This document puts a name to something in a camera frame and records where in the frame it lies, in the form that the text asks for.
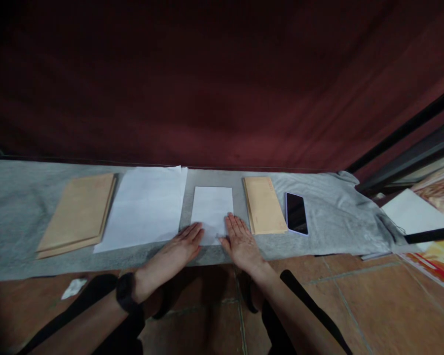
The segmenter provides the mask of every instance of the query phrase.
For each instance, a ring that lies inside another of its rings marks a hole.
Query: white paper
[[[194,191],[191,223],[202,222],[205,229],[201,245],[220,245],[217,237],[227,235],[224,217],[233,213],[231,187],[201,187]]]
[[[65,300],[69,297],[77,295],[86,282],[87,282],[86,279],[72,280],[71,283],[69,284],[69,287],[66,288],[66,291],[64,291],[63,295],[61,296],[61,299]]]
[[[167,241],[179,229],[187,168],[129,170],[116,192],[104,236],[94,253]]]
[[[406,234],[444,228],[444,214],[406,189],[381,208]]]

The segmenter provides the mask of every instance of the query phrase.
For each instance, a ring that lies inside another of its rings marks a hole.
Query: smartphone
[[[309,235],[304,199],[301,196],[287,192],[285,205],[288,229],[295,233]]]

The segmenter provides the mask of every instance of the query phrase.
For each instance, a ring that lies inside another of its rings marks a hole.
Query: kraft paper envelope
[[[77,250],[77,249],[81,249],[81,248],[85,248],[91,245],[96,245],[98,243],[100,243],[102,241],[102,236],[104,234],[104,229],[105,229],[105,224],[107,222],[107,217],[109,215],[109,209],[110,209],[110,202],[112,199],[112,195],[113,195],[113,188],[115,187],[115,182],[116,180],[113,179],[112,182],[112,187],[110,189],[110,194],[109,194],[109,199],[107,200],[107,207],[105,209],[105,215],[104,215],[104,220],[102,222],[102,227],[100,230],[100,233],[97,237],[94,238],[89,238],[89,239],[85,239],[81,242],[75,242],[63,247],[58,247],[58,248],[54,248],[54,249],[49,249],[49,250],[45,250],[45,251],[40,251],[38,252],[38,255],[36,256],[36,259],[44,259],[50,256],[55,256],[55,255],[59,255],[59,254],[64,254],[73,250]]]
[[[38,246],[38,258],[83,248],[91,239],[99,243],[114,185],[113,174],[71,180]]]
[[[269,177],[245,177],[250,228],[253,234],[276,234],[288,230],[273,183]]]

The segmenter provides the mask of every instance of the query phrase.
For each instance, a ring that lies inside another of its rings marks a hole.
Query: black wristband
[[[134,289],[135,275],[133,273],[122,275],[117,280],[117,286],[115,289],[117,302],[128,314],[143,312],[143,307],[136,303],[132,297]]]

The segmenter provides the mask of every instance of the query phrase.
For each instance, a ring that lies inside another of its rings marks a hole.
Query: forearm
[[[127,317],[115,290],[46,339],[31,354],[88,355]]]
[[[250,276],[275,311],[298,353],[344,353],[335,338],[267,262],[257,267]]]

